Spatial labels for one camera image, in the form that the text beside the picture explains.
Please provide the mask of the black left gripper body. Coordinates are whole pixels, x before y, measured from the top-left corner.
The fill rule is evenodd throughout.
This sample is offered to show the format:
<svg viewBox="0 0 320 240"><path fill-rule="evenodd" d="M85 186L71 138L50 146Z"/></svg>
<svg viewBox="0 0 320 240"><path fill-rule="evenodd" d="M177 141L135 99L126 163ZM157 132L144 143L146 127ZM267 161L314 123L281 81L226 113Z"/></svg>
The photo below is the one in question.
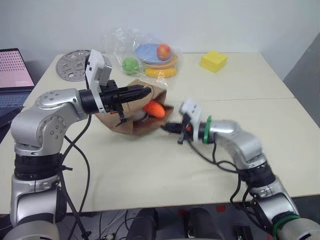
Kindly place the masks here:
<svg viewBox="0 0 320 240"><path fill-rule="evenodd" d="M101 87L101 93L99 94L105 111L111 114L118 113L120 120L118 126L128 121L122 107L122 103L124 103L123 95L127 90L127 87L118 87L114 80L108 80L106 86Z"/></svg>

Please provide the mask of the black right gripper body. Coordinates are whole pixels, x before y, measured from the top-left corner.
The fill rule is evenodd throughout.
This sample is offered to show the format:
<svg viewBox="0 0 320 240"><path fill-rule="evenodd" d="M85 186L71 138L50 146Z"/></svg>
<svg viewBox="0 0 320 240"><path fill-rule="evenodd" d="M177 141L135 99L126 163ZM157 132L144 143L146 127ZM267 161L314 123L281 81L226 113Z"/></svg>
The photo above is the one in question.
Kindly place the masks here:
<svg viewBox="0 0 320 240"><path fill-rule="evenodd" d="M181 133L179 135L177 143L179 145L182 145L184 143L184 140L189 141L192 138L192 133L193 127L191 125L191 117L187 113L184 113L182 115Z"/></svg>

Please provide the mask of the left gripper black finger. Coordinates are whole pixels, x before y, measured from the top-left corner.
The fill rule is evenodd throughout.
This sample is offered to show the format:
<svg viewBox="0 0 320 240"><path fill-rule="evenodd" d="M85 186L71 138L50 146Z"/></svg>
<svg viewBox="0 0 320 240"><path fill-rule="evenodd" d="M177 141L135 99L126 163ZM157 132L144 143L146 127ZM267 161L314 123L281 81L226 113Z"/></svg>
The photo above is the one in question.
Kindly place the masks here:
<svg viewBox="0 0 320 240"><path fill-rule="evenodd" d="M152 92L152 89L141 84L135 84L121 87L119 92L122 96L147 96Z"/></svg>
<svg viewBox="0 0 320 240"><path fill-rule="evenodd" d="M148 92L125 92L119 95L121 103L128 103L137 100L141 100L149 95Z"/></svg>

